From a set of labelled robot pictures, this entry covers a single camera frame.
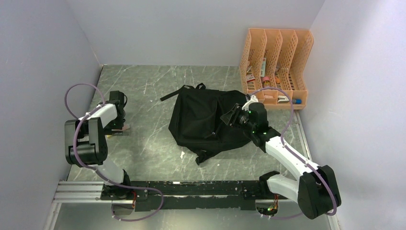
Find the black student backpack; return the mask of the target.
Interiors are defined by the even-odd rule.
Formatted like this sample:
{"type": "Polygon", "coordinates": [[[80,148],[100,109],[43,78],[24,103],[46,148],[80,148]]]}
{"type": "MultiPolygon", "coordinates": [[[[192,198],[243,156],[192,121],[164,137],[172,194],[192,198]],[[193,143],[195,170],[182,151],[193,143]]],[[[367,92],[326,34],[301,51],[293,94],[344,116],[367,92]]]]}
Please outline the black student backpack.
{"type": "Polygon", "coordinates": [[[207,89],[200,83],[196,87],[183,85],[160,100],[173,96],[177,99],[169,131],[179,146],[197,155],[197,165],[220,152],[241,148],[251,141],[242,129],[231,127],[221,120],[221,116],[231,111],[235,104],[246,103],[244,93],[207,89]]]}

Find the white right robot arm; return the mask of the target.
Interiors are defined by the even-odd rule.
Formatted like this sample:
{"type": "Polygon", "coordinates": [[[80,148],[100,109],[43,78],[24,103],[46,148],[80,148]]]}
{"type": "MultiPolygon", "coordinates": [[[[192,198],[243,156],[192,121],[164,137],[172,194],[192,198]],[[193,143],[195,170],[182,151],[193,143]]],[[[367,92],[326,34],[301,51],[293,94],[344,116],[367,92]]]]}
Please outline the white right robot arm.
{"type": "Polygon", "coordinates": [[[282,134],[269,125],[263,104],[236,104],[221,120],[230,127],[242,129],[257,147],[282,163],[294,176],[289,179],[277,172],[266,175],[258,186],[263,198],[282,195],[297,203],[309,219],[336,214],[341,198],[333,169],[328,165],[319,166],[289,145],[282,134]]]}

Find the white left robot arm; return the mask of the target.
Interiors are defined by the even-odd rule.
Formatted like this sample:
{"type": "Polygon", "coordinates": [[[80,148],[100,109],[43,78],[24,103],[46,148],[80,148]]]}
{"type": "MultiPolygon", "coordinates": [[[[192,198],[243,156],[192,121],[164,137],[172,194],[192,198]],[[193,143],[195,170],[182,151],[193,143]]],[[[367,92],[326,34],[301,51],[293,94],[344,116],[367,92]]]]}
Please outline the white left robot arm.
{"type": "Polygon", "coordinates": [[[119,168],[108,158],[106,135],[121,133],[125,122],[124,107],[126,95],[121,91],[112,91],[105,104],[99,104],[97,111],[91,113],[79,128],[77,139],[74,135],[77,126],[84,117],[65,122],[65,157],[69,164],[81,167],[76,159],[73,143],[77,145],[77,154],[81,161],[116,184],[113,193],[120,199],[131,196],[133,186],[125,170],[119,168]]]}

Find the pink yellow highlighter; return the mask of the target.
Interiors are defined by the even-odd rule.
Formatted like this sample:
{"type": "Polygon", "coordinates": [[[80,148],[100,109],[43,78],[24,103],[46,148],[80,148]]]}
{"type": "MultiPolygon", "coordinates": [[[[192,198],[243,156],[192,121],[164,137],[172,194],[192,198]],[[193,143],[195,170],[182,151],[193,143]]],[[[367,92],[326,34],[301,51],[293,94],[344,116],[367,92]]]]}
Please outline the pink yellow highlighter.
{"type": "Polygon", "coordinates": [[[122,135],[125,131],[128,131],[130,129],[130,125],[124,125],[121,129],[113,129],[111,130],[110,133],[105,134],[106,138],[110,138],[114,135],[122,135]]]}

